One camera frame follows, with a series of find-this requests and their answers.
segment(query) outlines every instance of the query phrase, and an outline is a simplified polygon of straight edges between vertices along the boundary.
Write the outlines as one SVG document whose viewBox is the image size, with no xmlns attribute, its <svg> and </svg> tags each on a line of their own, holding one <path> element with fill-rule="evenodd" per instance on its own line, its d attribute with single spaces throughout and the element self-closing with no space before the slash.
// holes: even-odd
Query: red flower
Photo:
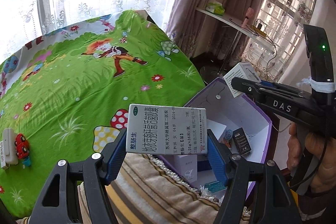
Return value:
<svg viewBox="0 0 336 224">
<path fill-rule="evenodd" d="M 25 106 L 24 106 L 24 108 L 23 108 L 23 111 L 27 111 L 27 110 L 29 110 L 31 107 L 32 107 L 32 103 L 27 103 Z"/>
<path fill-rule="evenodd" d="M 163 80 L 164 79 L 164 77 L 162 76 L 162 75 L 154 75 L 153 77 L 152 77 L 152 81 L 153 82 L 158 82 L 158 81 L 161 81 L 161 80 Z"/>
<path fill-rule="evenodd" d="M 79 29 L 79 26 L 75 25 L 70 28 L 70 31 L 74 32 Z"/>
</svg>

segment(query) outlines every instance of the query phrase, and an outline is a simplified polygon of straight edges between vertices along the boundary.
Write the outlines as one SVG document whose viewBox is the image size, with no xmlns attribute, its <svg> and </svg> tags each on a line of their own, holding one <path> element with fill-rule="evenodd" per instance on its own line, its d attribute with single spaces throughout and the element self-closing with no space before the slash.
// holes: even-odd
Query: white tape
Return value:
<svg viewBox="0 0 336 224">
<path fill-rule="evenodd" d="M 317 92 L 321 93 L 334 93 L 335 83 L 334 82 L 316 82 L 310 79 L 311 88 Z"/>
</svg>

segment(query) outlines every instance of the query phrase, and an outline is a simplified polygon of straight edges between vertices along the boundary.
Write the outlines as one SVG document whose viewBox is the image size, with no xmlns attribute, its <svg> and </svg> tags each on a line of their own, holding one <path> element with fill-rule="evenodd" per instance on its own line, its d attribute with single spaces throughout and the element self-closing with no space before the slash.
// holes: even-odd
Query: small black box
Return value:
<svg viewBox="0 0 336 224">
<path fill-rule="evenodd" d="M 245 155 L 251 151 L 251 146 L 242 127 L 233 131 L 232 138 L 240 155 Z"/>
</svg>

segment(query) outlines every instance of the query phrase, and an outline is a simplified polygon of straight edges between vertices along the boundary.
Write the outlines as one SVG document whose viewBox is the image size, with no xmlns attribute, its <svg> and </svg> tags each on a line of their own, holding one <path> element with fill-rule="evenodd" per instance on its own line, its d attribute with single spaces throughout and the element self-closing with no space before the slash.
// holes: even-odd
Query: open box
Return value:
<svg viewBox="0 0 336 224">
<path fill-rule="evenodd" d="M 207 119 L 226 125 L 227 129 L 236 130 L 243 128 L 251 146 L 251 152 L 243 157 L 248 161 L 264 163 L 268 150 L 268 143 L 271 134 L 271 119 L 251 101 L 245 94 L 234 98 L 225 81 L 216 78 L 207 87 L 193 97 L 186 107 L 206 108 Z M 232 153 L 237 153 L 234 143 L 232 143 Z M 164 156 L 159 158 L 176 172 Z M 197 172 L 197 180 L 189 183 L 192 187 L 200 188 L 205 183 L 216 181 L 213 170 Z M 248 185 L 247 196 L 253 189 L 255 182 Z M 221 197 L 224 191 L 216 192 L 214 195 Z"/>
</svg>

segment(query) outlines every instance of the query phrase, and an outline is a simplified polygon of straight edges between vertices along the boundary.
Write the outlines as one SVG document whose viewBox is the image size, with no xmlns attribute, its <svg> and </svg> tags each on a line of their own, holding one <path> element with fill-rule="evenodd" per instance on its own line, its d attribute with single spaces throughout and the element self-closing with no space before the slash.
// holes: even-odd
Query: cartoon bedsheet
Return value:
<svg viewBox="0 0 336 224">
<path fill-rule="evenodd" d="M 84 160 L 127 127 L 130 103 L 183 106 L 204 87 L 166 34 L 127 10 L 70 25 L 26 44 L 2 65 L 5 128 L 30 143 L 31 166 L 0 169 L 0 198 L 30 215 L 59 159 Z"/>
</svg>

